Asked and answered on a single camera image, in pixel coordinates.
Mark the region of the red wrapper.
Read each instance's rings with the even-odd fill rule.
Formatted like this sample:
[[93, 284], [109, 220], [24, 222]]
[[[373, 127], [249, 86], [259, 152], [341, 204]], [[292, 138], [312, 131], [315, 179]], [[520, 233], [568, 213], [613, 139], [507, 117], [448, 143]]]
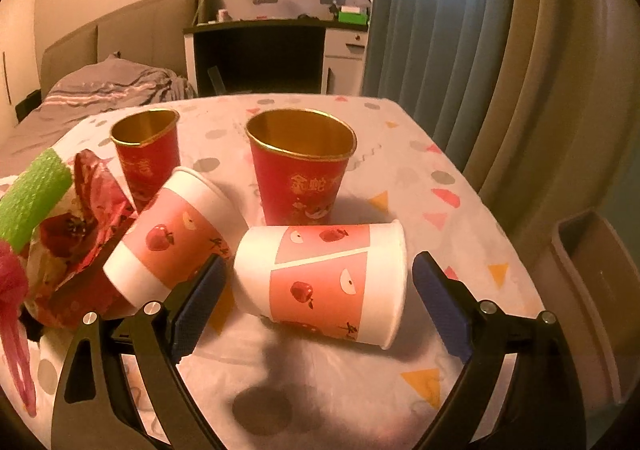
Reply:
[[70, 167], [72, 187], [35, 229], [26, 269], [27, 310], [58, 329], [77, 329], [91, 311], [111, 319], [131, 310], [103, 266], [137, 218], [134, 205], [93, 151], [78, 152]]

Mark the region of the pink plastic bag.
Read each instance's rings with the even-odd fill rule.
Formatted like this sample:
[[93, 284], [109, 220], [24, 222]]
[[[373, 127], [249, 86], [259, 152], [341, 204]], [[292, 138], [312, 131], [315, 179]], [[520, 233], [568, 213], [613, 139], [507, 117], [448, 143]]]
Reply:
[[26, 273], [11, 245], [1, 241], [1, 343], [14, 387], [27, 414], [37, 415], [37, 397], [30, 353], [24, 327], [21, 327], [21, 304], [28, 291]]

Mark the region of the white apple paper cup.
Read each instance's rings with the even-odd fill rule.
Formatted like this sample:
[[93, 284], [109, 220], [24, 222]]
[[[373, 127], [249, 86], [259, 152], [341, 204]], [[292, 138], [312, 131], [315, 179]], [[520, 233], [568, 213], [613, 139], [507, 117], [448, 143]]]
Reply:
[[393, 345], [408, 280], [397, 220], [251, 228], [233, 270], [235, 303], [249, 314], [317, 336]]
[[217, 185], [179, 166], [134, 219], [104, 263], [107, 279], [131, 306], [162, 301], [210, 255], [229, 260], [247, 230]]

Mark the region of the green foam net sleeve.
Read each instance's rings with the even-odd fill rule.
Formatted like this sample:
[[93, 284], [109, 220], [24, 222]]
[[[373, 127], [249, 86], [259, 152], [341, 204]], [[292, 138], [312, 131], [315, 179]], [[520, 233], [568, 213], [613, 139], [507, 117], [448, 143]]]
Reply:
[[1, 198], [1, 240], [18, 254], [72, 183], [70, 167], [58, 153], [43, 151]]

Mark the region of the red gold cup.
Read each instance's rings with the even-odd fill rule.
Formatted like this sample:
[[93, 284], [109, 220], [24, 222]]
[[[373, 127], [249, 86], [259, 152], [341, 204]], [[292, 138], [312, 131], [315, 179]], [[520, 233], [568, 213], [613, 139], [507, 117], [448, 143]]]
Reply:
[[357, 147], [352, 127], [321, 110], [265, 110], [245, 125], [267, 225], [325, 225]]
[[122, 118], [111, 128], [111, 140], [137, 211], [145, 209], [180, 165], [179, 118], [176, 110], [153, 108]]

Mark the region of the brown plastic trash bin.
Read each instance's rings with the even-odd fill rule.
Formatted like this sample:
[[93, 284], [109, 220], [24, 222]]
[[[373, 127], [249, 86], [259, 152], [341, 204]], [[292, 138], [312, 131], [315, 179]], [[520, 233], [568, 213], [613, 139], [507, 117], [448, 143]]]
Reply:
[[559, 319], [586, 413], [639, 383], [639, 270], [613, 226], [588, 209], [557, 222], [530, 275]]

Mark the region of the patterned pink tablecloth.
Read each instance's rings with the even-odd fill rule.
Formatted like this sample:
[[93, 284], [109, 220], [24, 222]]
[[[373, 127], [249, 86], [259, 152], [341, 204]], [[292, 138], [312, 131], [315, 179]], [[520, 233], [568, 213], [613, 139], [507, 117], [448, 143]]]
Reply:
[[[332, 218], [398, 220], [410, 255], [429, 251], [449, 277], [507, 313], [542, 303], [518, 254], [465, 177], [395, 102], [326, 95], [235, 95], [176, 103], [182, 161], [218, 184], [248, 225], [264, 220], [244, 131], [273, 108], [314, 108], [358, 138]], [[179, 372], [231, 449], [408, 449], [461, 371], [416, 292], [392, 347], [282, 329], [224, 296]]]

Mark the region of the bed with grey bedding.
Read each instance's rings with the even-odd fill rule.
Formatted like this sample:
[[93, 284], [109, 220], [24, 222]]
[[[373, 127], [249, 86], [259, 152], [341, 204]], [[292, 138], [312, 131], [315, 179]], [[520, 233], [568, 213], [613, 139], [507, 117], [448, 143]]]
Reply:
[[186, 78], [168, 68], [110, 55], [64, 76], [1, 144], [1, 174], [21, 173], [85, 118], [110, 110], [194, 98]]

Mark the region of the blue and beige curtains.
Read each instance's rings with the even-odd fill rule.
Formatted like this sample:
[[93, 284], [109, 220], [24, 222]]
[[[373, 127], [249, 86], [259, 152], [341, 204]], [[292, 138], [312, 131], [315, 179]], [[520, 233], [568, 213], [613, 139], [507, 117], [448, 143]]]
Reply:
[[639, 0], [373, 0], [362, 90], [397, 102], [526, 266], [588, 208], [639, 250]]

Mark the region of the padded brown headboard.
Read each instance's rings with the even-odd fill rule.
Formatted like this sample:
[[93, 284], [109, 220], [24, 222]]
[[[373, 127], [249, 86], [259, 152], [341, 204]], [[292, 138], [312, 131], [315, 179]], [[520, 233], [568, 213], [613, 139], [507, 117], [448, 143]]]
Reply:
[[64, 76], [111, 54], [186, 76], [183, 31], [215, 12], [213, 0], [140, 0], [82, 25], [44, 49], [43, 95]]

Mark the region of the dark desk with white drawers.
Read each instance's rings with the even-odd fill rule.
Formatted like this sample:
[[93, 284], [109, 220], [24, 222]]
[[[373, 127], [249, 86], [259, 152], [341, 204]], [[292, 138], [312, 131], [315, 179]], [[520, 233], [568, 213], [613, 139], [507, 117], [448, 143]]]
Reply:
[[361, 92], [366, 25], [232, 20], [186, 28], [183, 39], [188, 79], [201, 96]]

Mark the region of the green box on desk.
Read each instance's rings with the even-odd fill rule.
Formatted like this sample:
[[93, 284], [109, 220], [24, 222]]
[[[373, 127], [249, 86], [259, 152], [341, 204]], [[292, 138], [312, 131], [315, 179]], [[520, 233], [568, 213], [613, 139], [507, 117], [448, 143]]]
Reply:
[[359, 6], [342, 6], [338, 11], [337, 20], [345, 24], [367, 25], [369, 14], [366, 9]]

